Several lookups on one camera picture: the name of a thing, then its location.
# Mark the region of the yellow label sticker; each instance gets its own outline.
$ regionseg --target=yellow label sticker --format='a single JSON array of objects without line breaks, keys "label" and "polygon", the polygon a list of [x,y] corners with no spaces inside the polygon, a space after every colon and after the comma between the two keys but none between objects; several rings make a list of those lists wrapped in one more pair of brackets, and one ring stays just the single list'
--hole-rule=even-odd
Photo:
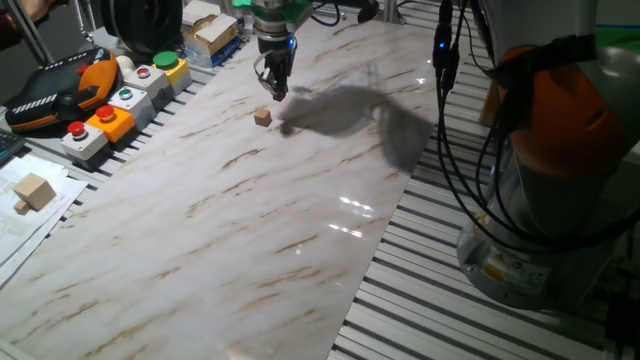
[{"label": "yellow label sticker", "polygon": [[493,280],[503,283],[505,276],[507,276],[506,271],[502,271],[497,267],[493,266],[490,262],[486,262],[482,267],[482,273],[492,278]]}]

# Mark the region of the orange button housing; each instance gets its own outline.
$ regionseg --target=orange button housing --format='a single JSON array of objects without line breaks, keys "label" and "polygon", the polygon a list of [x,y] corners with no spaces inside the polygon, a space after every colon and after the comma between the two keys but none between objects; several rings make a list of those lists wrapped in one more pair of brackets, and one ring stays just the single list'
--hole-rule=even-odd
[{"label": "orange button housing", "polygon": [[113,115],[107,118],[100,118],[98,115],[93,115],[87,120],[87,125],[97,127],[104,131],[107,139],[114,143],[120,140],[129,130],[135,125],[133,116],[130,112],[122,110],[120,108],[109,106],[113,109]]}]

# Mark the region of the yellow button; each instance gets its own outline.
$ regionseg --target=yellow button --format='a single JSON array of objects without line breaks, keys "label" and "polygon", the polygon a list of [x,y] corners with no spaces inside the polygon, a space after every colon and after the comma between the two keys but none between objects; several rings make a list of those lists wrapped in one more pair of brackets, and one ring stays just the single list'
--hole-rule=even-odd
[{"label": "yellow button", "polygon": [[178,83],[178,80],[180,80],[180,77],[182,77],[182,75],[189,73],[189,67],[187,66],[186,61],[184,61],[183,59],[178,59],[178,65],[172,69],[164,70],[164,73],[167,74],[169,83],[171,83],[171,85],[173,86]]}]

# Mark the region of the paper sheet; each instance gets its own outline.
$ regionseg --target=paper sheet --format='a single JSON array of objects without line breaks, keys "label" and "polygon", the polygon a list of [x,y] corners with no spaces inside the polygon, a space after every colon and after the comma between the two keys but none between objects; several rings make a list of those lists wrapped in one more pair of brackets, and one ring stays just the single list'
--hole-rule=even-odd
[{"label": "paper sheet", "polygon": [[[40,211],[19,215],[13,209],[20,200],[13,187],[29,173],[47,179],[56,196]],[[64,166],[31,155],[13,159],[0,170],[0,287],[42,243],[87,186],[86,182],[67,175]]]}]

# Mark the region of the white label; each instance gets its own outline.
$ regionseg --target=white label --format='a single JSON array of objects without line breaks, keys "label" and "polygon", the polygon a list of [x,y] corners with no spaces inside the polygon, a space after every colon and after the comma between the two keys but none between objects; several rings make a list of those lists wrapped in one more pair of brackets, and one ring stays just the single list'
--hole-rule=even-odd
[{"label": "white label", "polygon": [[529,295],[540,294],[550,270],[550,267],[534,265],[495,246],[491,247],[482,267],[482,273],[487,277]]}]

